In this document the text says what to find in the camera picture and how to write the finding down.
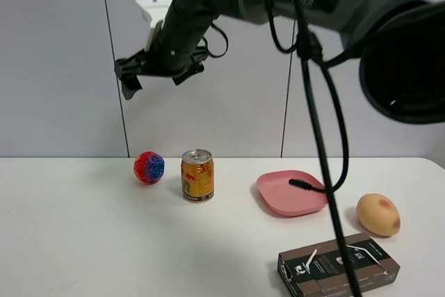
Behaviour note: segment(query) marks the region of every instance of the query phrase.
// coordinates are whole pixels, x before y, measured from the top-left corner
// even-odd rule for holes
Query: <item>black cable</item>
[[[271,15],[272,3],[271,2],[272,2],[271,0],[265,0],[266,11],[269,16],[269,21],[272,17],[272,15]],[[319,45],[318,40],[316,39],[316,36],[313,33],[311,33],[308,28],[307,21],[305,20],[305,16],[304,16],[303,9],[301,6],[301,0],[293,0],[293,4],[295,7],[296,17],[297,17],[297,21],[298,21],[298,35],[297,35],[297,41],[294,44],[294,46],[291,46],[291,48],[288,48],[288,49],[284,49],[281,47],[281,45],[279,43],[277,43],[278,39],[276,36],[275,25],[272,22],[270,22],[271,32],[273,34],[273,39],[274,39],[275,45],[277,46],[277,48],[280,51],[288,53],[288,52],[292,52],[291,50],[293,48],[296,48],[297,53],[301,59],[302,75],[303,75],[303,81],[304,81],[304,85],[305,85],[307,105],[309,108],[309,114],[311,117],[314,136],[316,139],[316,146],[317,146],[318,156],[319,156],[319,160],[320,160],[320,167],[321,167],[321,172],[323,175],[323,181],[325,184],[324,190],[326,193],[327,201],[329,203],[332,224],[334,226],[334,231],[335,231],[335,235],[337,238],[339,252],[340,252],[341,257],[343,258],[343,265],[345,267],[346,276],[348,277],[348,281],[350,283],[350,288],[353,293],[353,296],[361,297],[362,293],[360,291],[358,281],[355,277],[355,272],[353,269],[352,262],[349,258],[348,249],[346,247],[346,240],[344,238],[343,230],[341,228],[341,221],[340,221],[339,212],[337,209],[337,204],[335,201],[334,187],[332,186],[329,165],[327,162],[327,155],[326,155],[325,146],[323,143],[323,134],[321,132],[320,123],[318,121],[318,115],[317,115],[317,110],[316,110],[316,106],[315,106],[314,95],[312,92],[312,85],[311,85],[311,81],[310,81],[309,65],[308,65],[309,59],[313,59],[315,64],[317,64],[321,68],[323,76],[325,77],[325,80],[326,80],[328,88],[330,90],[330,94],[332,96],[332,101],[334,103],[334,107],[335,107],[335,110],[337,113],[337,119],[339,120],[339,127],[341,129],[341,136],[342,136],[342,141],[343,141],[343,153],[347,153],[346,159],[345,159],[345,156],[343,156],[343,171],[340,176],[339,182],[337,182],[337,185],[336,185],[337,189],[343,184],[344,179],[346,178],[346,175],[347,175],[347,170],[348,170],[348,153],[349,152],[348,152],[348,146],[344,145],[345,143],[347,143],[346,127],[344,124],[344,119],[343,119],[343,115],[341,112],[341,106],[339,103],[337,92],[334,87],[334,83],[332,81],[332,78],[330,77],[328,68],[326,67],[326,65],[323,62],[321,46]],[[298,183],[298,181],[299,180],[290,180],[289,183],[294,184],[294,182]],[[301,188],[308,189],[308,190],[321,192],[321,190],[317,190],[307,183],[295,184],[295,185],[299,186]]]
[[[227,50],[229,50],[229,38],[227,37],[227,34],[218,26],[216,26],[215,24],[211,24],[210,25],[211,28],[215,29],[217,32],[219,32],[219,34],[221,34],[222,38],[224,38],[225,41],[225,51],[221,54],[221,55],[215,55],[212,54],[209,50],[209,42],[207,41],[206,38],[202,38],[202,40],[204,41],[204,48],[206,49],[206,52],[208,53],[209,57],[211,58],[221,58],[223,57],[226,53]]]

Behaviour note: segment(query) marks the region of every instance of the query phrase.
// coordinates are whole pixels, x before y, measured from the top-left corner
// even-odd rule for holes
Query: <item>egg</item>
[[[357,203],[357,217],[369,231],[393,236],[401,228],[401,217],[394,203],[380,194],[367,194]]]

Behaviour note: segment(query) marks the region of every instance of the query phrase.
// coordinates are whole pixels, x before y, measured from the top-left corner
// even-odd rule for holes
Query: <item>robotic arm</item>
[[[298,19],[292,0],[272,0],[272,4],[274,16]],[[309,24],[338,32],[349,50],[431,4],[425,0],[302,0],[302,6]],[[204,71],[202,62],[209,54],[198,44],[219,15],[253,24],[269,21],[264,0],[172,0],[151,45],[115,63],[125,99],[142,89],[137,76],[170,77],[179,85]],[[444,28],[441,23],[434,29],[431,24],[407,29],[405,38],[396,43],[363,45],[349,54],[348,58],[362,59],[362,88],[379,112],[406,123],[445,121]]]

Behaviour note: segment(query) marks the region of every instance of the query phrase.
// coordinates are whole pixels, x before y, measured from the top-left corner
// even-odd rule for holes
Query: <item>colorful ball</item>
[[[145,184],[154,184],[163,176],[164,165],[164,159],[159,154],[144,152],[134,161],[134,175]]]

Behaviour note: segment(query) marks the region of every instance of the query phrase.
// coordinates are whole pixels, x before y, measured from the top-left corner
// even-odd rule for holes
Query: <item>gold can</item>
[[[182,194],[185,200],[203,203],[213,197],[213,159],[206,150],[190,150],[182,155]]]

